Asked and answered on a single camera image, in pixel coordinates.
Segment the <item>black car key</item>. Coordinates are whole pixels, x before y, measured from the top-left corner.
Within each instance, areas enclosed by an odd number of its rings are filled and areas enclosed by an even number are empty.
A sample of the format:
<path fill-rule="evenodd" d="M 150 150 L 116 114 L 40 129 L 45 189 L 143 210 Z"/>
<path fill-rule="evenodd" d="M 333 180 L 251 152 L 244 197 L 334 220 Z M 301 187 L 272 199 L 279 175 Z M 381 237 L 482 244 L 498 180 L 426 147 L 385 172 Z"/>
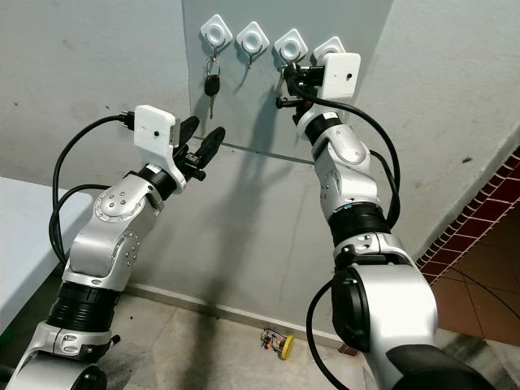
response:
<path fill-rule="evenodd" d="M 203 92 L 209 98 L 208 115 L 209 119 L 213 118 L 213 105 L 215 104 L 215 96 L 219 93 L 220 85 L 220 72 L 222 68 L 218 60 L 216 51 L 209 57 L 209 64 L 207 68 L 206 78 L 204 80 Z"/>

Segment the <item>white plastic folding table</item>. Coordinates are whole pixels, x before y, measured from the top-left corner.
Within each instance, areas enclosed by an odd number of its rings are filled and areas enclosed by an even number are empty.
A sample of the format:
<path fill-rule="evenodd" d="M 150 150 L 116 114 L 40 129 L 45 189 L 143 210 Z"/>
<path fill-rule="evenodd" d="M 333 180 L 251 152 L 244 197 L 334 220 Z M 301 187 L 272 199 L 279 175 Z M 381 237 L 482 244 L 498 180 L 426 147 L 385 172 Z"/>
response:
<path fill-rule="evenodd" d="M 47 224 L 52 187 L 0 179 L 0 330 L 12 320 L 59 264 Z"/>

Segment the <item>small yellow wheeled toy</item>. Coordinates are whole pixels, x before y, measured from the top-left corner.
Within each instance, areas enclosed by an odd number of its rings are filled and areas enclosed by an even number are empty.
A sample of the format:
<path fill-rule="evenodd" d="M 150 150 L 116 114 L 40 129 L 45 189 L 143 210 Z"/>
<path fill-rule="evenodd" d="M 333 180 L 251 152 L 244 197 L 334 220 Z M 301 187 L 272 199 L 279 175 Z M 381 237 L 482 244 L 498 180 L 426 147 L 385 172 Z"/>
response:
<path fill-rule="evenodd" d="M 264 349 L 272 350 L 278 354 L 279 359 L 285 361 L 290 357 L 293 351 L 296 337 L 291 334 L 283 334 L 274 330 L 274 328 L 264 328 L 261 335 L 262 347 Z"/>

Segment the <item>white square wall hook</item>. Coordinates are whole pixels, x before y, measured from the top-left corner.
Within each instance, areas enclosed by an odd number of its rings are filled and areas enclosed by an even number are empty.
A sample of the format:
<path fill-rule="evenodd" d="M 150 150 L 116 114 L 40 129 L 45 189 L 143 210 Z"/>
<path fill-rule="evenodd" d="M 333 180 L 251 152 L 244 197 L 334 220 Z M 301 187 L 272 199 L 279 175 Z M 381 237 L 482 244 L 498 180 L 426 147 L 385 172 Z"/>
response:
<path fill-rule="evenodd" d="M 300 30 L 291 28 L 272 45 L 275 55 L 286 64 L 299 63 L 310 52 L 308 45 L 302 38 Z"/>
<path fill-rule="evenodd" d="M 224 48 L 234 44 L 234 36 L 222 16 L 214 14 L 200 28 L 203 41 L 209 46 L 208 59 L 215 59 Z"/>
<path fill-rule="evenodd" d="M 242 29 L 236 36 L 239 48 L 248 55 L 247 68 L 253 67 L 254 59 L 257 56 L 270 49 L 271 42 L 262 30 L 260 23 L 252 21 Z"/>
<path fill-rule="evenodd" d="M 345 46 L 342 44 L 340 37 L 331 37 L 328 38 L 322 45 L 319 45 L 317 48 L 313 50 L 313 56 L 315 62 L 320 62 L 323 59 L 323 56 L 331 53 L 346 53 Z"/>

